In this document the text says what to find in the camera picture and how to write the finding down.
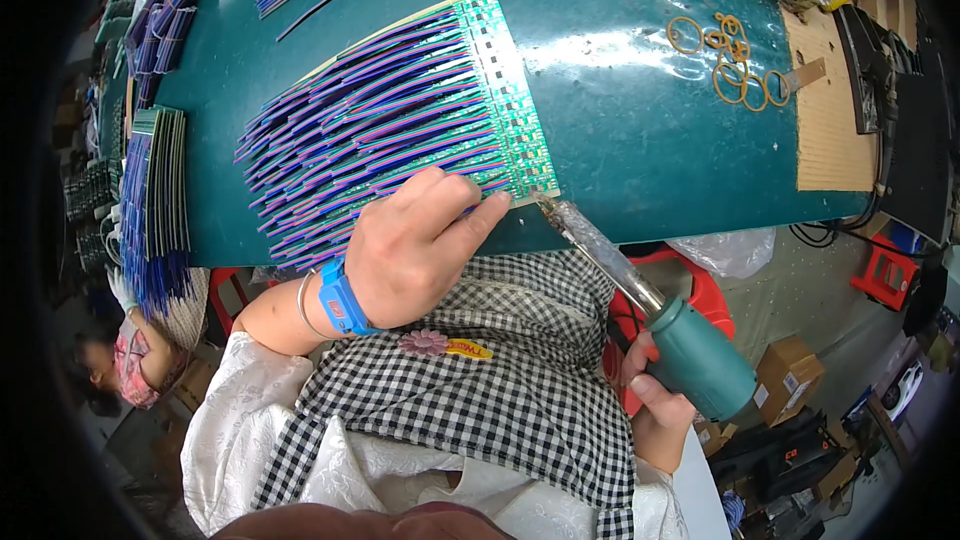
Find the glove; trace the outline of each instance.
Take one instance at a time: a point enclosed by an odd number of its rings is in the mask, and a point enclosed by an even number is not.
[[[120,267],[111,267],[106,270],[106,282],[110,284],[110,292],[113,293],[113,297],[120,303],[120,307],[123,308],[125,314],[129,313],[133,307],[139,307],[137,298],[127,285],[127,280],[124,279],[123,271],[120,270]]]

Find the plastic stool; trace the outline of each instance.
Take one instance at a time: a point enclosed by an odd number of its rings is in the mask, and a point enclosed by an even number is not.
[[[224,282],[228,280],[233,284],[233,289],[236,291],[237,296],[240,298],[240,304],[244,307],[250,304],[250,301],[247,300],[247,293],[243,290],[243,285],[240,283],[240,280],[236,277],[236,272],[240,270],[240,267],[217,267],[210,270],[210,304],[213,305],[213,311],[217,314],[217,319],[220,320],[220,325],[223,328],[223,334],[229,336],[231,330],[234,329],[234,317],[236,313],[231,315],[227,312],[227,308],[224,306],[224,301],[220,299],[220,287]]]
[[[654,252],[654,254],[647,257],[631,258],[630,262],[636,266],[644,263],[665,261],[667,259],[679,259],[693,277],[690,287],[690,297],[686,302],[699,311],[707,321],[720,328],[726,337],[732,341],[737,326],[734,325],[734,320],[730,318],[727,301],[723,297],[723,292],[720,291],[720,286],[717,285],[717,282],[714,282],[714,278],[710,272],[666,244]],[[617,325],[630,344],[637,339],[637,321],[640,322],[640,331],[645,331],[645,328],[642,326],[644,319],[643,314],[634,307],[633,303],[631,303],[620,290],[617,290],[613,294],[613,300],[609,303],[609,314],[616,320]],[[604,374],[616,390],[624,411],[627,412],[627,415],[633,417],[641,409],[643,402],[637,398],[637,395],[634,394],[629,387],[619,385],[620,371],[623,367],[625,357],[626,354],[623,354],[623,351],[620,350],[617,343],[607,339],[603,351]],[[647,357],[651,361],[656,361],[660,357],[660,353],[654,348],[648,352]]]
[[[920,269],[913,258],[891,252],[883,246],[896,248],[894,243],[882,234],[876,234],[872,240],[870,262],[862,278],[856,275],[849,279],[849,284],[859,291],[883,303],[894,311],[904,307],[904,301],[910,290],[910,282]]]

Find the blue wristband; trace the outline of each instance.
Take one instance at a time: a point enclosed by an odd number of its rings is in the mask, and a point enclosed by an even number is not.
[[[363,308],[357,303],[351,283],[344,275],[344,258],[330,260],[319,270],[323,286],[319,289],[319,304],[330,318],[333,329],[341,334],[365,336],[381,332],[369,327],[370,322],[363,314]]]

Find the cardboard sheet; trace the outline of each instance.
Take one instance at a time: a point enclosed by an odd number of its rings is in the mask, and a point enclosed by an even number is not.
[[[826,65],[826,77],[797,92],[797,190],[870,192],[877,169],[877,136],[857,133],[854,96],[834,16],[810,9],[803,14],[804,24],[783,7],[780,13],[793,66],[820,57]]]

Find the bracelet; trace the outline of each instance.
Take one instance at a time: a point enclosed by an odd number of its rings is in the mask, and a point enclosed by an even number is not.
[[[335,341],[337,338],[331,338],[320,333],[317,328],[313,327],[313,324],[310,323],[310,320],[306,318],[306,309],[304,308],[304,292],[306,291],[306,284],[310,281],[310,278],[317,275],[317,269],[310,267],[310,270],[306,272],[306,275],[303,276],[303,281],[300,282],[300,289],[296,292],[296,308],[300,311],[300,319],[303,320],[303,325],[310,329],[311,332],[324,339],[325,341]]]

